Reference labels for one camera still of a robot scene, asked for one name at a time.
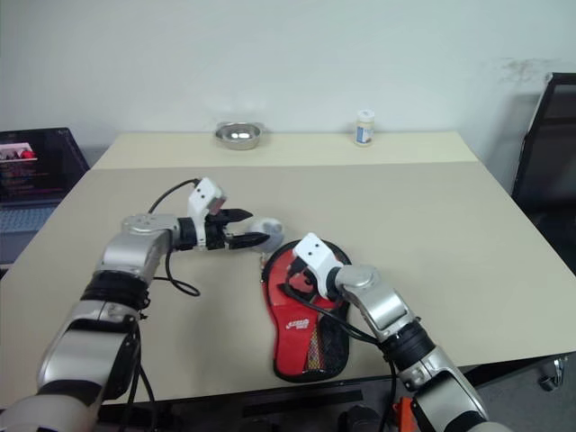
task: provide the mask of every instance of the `black office chair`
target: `black office chair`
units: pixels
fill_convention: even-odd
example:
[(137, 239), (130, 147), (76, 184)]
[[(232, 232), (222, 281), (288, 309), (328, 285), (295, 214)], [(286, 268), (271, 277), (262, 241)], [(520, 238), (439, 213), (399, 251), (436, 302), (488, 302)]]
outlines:
[(551, 74), (512, 198), (576, 274), (576, 74)]

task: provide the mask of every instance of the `pill bottle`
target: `pill bottle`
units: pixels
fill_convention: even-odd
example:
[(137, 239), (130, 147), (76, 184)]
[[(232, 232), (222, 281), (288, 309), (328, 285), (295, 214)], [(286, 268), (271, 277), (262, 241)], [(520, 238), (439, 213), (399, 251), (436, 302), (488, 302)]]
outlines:
[(356, 118), (355, 143), (360, 147), (372, 144), (374, 135), (374, 111), (360, 110)]

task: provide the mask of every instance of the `laptop screen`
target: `laptop screen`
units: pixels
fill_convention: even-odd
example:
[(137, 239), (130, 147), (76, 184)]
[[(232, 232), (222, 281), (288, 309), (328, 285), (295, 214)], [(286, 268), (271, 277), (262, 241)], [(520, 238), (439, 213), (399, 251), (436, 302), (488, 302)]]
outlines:
[(88, 170), (69, 129), (0, 132), (0, 201), (57, 201)]

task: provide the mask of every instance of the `beige table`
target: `beige table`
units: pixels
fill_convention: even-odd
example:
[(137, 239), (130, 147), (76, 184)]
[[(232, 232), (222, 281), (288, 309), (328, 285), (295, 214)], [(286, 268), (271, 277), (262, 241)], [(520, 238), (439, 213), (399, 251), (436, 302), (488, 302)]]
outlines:
[[(2, 281), (2, 405), (34, 392), (43, 349), (121, 219), (192, 176), (216, 180), (229, 207), (282, 220), (287, 239), (315, 231), (377, 266), (458, 365), (576, 349), (574, 276), (454, 133), (382, 135), (363, 149), (346, 136), (283, 135), (253, 156), (204, 135), (136, 134), (120, 136)], [(188, 193), (158, 210), (184, 215)], [(289, 385), (272, 372), (257, 254), (183, 252), (174, 274), (202, 296), (150, 289), (143, 364), (159, 399)], [(377, 350), (353, 342), (338, 379), (387, 372)]]

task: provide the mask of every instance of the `black cable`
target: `black cable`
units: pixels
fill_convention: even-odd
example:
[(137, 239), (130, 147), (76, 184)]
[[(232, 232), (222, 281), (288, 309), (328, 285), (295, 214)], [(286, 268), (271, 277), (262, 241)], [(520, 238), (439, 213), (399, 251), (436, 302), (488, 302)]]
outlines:
[[(172, 231), (167, 229), (167, 232), (168, 232), (168, 236), (169, 236), (169, 244), (172, 245), (173, 244)], [(170, 282), (181, 293), (184, 293), (186, 295), (190, 295), (191, 297), (198, 297), (200, 295), (200, 290), (198, 290), (198, 288), (191, 285), (190, 283), (179, 281), (178, 279), (175, 279), (172, 276), (172, 270), (170, 269), (170, 258), (172, 257), (172, 251), (173, 250), (174, 250), (174, 248), (171, 247), (166, 252), (166, 257), (164, 259), (164, 269), (166, 271), (166, 276), (154, 276), (154, 279), (157, 281)]]
[(200, 180), (198, 180), (197, 178), (191, 178), (189, 180), (184, 180), (182, 183), (177, 184), (176, 186), (172, 186), (170, 189), (168, 189), (167, 191), (165, 191), (164, 193), (162, 193), (157, 200), (154, 201), (154, 203), (150, 206), (150, 208), (148, 209), (148, 213), (152, 213), (154, 212), (154, 210), (158, 207), (158, 205), (160, 203), (162, 203), (162, 201), (169, 196), (173, 191), (180, 189), (182, 186), (185, 185), (189, 185), (190, 183), (194, 183), (194, 186), (197, 186), (200, 183)]
[(363, 332), (360, 328), (354, 327), (352, 324), (347, 322), (345, 319), (341, 319), (338, 315), (335, 315), (332, 312), (330, 312), (329, 310), (325, 310), (325, 309), (321, 308), (320, 306), (316, 306), (315, 304), (304, 300), (302, 297), (300, 297), (298, 294), (296, 294), (294, 292), (294, 290), (292, 289), (292, 287), (290, 286), (290, 283), (289, 283), (290, 276), (291, 276), (290, 273), (288, 273), (286, 275), (286, 280), (285, 280), (284, 286), (283, 286), (283, 291), (284, 291), (284, 293), (286, 293), (286, 295), (288, 295), (293, 300), (296, 300), (298, 303), (303, 304), (307, 308), (310, 308), (316, 312), (319, 312), (319, 313), (326, 315), (327, 317), (333, 319), (338, 324), (340, 324), (340, 326), (344, 329), (344, 331), (351, 338), (360, 340), (362, 342), (366, 342), (368, 344), (378, 345), (378, 339), (376, 339), (374, 336), (370, 336), (368, 333)]
[(378, 426), (378, 432), (383, 432), (384, 428), (386, 427), (386, 422), (388, 421), (388, 417), (392, 412), (394, 401), (396, 400), (396, 368), (394, 367), (394, 363), (392, 360), (388, 360), (388, 366), (390, 367), (391, 373), (391, 388), (390, 388), (390, 398), (388, 399), (388, 403), (384, 407), (384, 413), (382, 414), (382, 418), (380, 419), (380, 425)]
[(150, 385), (148, 376), (144, 372), (142, 364), (139, 364), (139, 377), (142, 379), (142, 382), (144, 383), (146, 393), (148, 394), (148, 399), (150, 400), (150, 415), (152, 417), (152, 420), (150, 421), (148, 432), (153, 432), (156, 429), (156, 425), (158, 424), (158, 406), (156, 405), (156, 399), (154, 398), (154, 392), (152, 391), (152, 386)]
[(136, 366), (134, 367), (134, 375), (132, 376), (132, 384), (130, 385), (130, 393), (128, 394), (128, 400), (126, 401), (126, 408), (122, 413), (120, 419), (120, 425), (118, 426), (118, 432), (124, 432), (130, 421), (130, 415), (132, 413), (132, 406), (134, 405), (134, 399), (136, 398), (136, 390), (138, 389), (138, 367), (140, 364), (140, 352), (138, 353)]

